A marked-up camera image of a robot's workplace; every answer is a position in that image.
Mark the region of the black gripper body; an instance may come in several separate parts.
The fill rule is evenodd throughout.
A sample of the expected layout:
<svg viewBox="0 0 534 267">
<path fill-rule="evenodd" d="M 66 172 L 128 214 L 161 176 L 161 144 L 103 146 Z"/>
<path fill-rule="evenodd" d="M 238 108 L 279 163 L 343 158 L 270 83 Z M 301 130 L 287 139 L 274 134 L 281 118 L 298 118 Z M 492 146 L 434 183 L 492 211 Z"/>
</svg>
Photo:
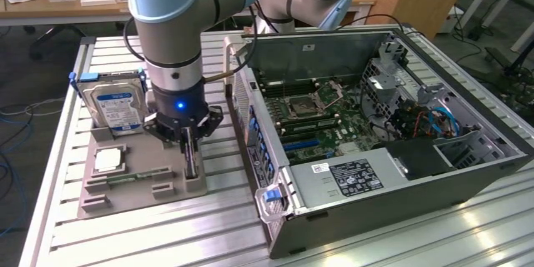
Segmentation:
<svg viewBox="0 0 534 267">
<path fill-rule="evenodd" d="M 181 91 L 152 88 L 156 104 L 156 121 L 165 126 L 199 126 L 209 115 L 205 87 Z"/>
</svg>

